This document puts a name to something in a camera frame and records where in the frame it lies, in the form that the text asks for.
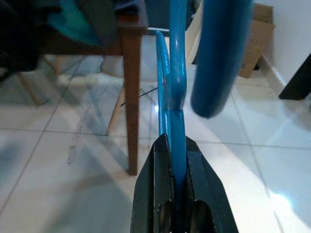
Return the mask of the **cardboard box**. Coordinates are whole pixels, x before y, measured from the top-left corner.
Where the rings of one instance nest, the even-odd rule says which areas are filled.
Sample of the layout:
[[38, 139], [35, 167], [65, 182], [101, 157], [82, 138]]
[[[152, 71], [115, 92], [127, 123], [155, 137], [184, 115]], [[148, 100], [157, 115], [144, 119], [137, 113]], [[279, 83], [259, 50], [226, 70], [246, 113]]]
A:
[[239, 76], [249, 78], [263, 53], [275, 25], [273, 7], [255, 3]]

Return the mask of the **teal garment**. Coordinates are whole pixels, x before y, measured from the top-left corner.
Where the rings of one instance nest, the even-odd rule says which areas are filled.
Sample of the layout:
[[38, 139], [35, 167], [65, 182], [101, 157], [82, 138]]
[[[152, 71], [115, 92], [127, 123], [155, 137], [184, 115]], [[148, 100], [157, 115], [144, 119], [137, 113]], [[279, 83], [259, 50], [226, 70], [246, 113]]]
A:
[[59, 4], [61, 11], [48, 15], [48, 25], [70, 39], [91, 46], [100, 46], [95, 32], [75, 5], [75, 0], [59, 0]]

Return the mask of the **dark garment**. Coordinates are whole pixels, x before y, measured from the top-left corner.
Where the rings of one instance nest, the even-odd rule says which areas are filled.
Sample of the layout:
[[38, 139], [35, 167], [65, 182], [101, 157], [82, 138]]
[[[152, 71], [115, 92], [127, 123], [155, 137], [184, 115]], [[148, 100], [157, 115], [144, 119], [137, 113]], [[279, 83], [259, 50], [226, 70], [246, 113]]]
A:
[[37, 29], [50, 13], [59, 13], [59, 0], [0, 0], [0, 83], [17, 72], [36, 69]]

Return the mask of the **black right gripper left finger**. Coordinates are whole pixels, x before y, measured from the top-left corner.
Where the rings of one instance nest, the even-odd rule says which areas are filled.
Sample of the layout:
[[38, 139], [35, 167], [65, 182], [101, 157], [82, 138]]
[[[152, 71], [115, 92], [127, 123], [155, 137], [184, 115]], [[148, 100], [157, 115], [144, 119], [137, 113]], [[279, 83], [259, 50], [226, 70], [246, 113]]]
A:
[[170, 233], [173, 225], [174, 181], [168, 137], [152, 144], [138, 175], [130, 233]]

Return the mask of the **blue plastic hanger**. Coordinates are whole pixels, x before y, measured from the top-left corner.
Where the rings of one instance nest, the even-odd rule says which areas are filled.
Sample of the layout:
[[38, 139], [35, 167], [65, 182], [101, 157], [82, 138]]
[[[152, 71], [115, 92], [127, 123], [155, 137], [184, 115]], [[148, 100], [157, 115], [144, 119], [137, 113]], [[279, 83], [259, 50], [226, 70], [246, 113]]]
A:
[[[176, 200], [184, 197], [187, 172], [183, 107], [186, 74], [187, 0], [169, 0], [170, 39], [156, 32], [159, 133], [168, 137]], [[240, 70], [253, 0], [204, 0], [198, 67], [191, 97], [201, 117], [218, 115]]]

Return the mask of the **white chair wooden legs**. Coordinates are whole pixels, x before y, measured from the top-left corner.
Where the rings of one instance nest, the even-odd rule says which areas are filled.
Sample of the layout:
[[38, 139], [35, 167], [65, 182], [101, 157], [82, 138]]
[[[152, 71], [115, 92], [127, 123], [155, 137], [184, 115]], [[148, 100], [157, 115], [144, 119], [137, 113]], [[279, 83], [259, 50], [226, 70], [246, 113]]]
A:
[[[142, 59], [142, 71], [144, 82], [156, 81], [156, 56], [145, 56]], [[124, 78], [123, 58], [120, 56], [105, 56], [100, 66], [101, 73], [115, 78]], [[106, 134], [110, 135], [117, 121], [121, 108], [125, 105], [125, 85], [123, 84], [117, 98], [112, 116], [106, 129]]]

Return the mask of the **black furniture panel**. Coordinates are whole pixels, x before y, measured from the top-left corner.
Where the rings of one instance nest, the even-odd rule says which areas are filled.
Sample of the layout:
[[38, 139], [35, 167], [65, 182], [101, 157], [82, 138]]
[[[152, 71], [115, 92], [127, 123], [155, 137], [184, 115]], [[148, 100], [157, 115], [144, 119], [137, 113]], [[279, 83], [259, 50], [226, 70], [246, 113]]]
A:
[[280, 92], [282, 100], [303, 100], [311, 92], [311, 53]]

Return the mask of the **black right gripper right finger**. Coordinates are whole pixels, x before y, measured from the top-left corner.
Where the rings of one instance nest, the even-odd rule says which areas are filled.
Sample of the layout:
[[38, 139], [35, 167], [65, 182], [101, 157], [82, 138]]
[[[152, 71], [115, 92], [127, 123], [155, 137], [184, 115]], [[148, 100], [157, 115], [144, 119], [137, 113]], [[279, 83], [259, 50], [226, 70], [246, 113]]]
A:
[[187, 144], [186, 232], [239, 233], [224, 186], [192, 139]]

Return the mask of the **brown wooden table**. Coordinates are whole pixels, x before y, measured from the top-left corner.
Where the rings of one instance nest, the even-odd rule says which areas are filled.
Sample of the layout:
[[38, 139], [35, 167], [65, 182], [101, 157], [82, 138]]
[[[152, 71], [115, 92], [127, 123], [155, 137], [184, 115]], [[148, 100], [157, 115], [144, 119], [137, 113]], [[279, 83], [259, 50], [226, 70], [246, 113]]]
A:
[[55, 55], [110, 55], [123, 57], [128, 174], [138, 173], [138, 120], [140, 85], [140, 40], [148, 28], [146, 14], [118, 18], [119, 35], [112, 45], [98, 47], [74, 41], [56, 30], [39, 29], [40, 52]]

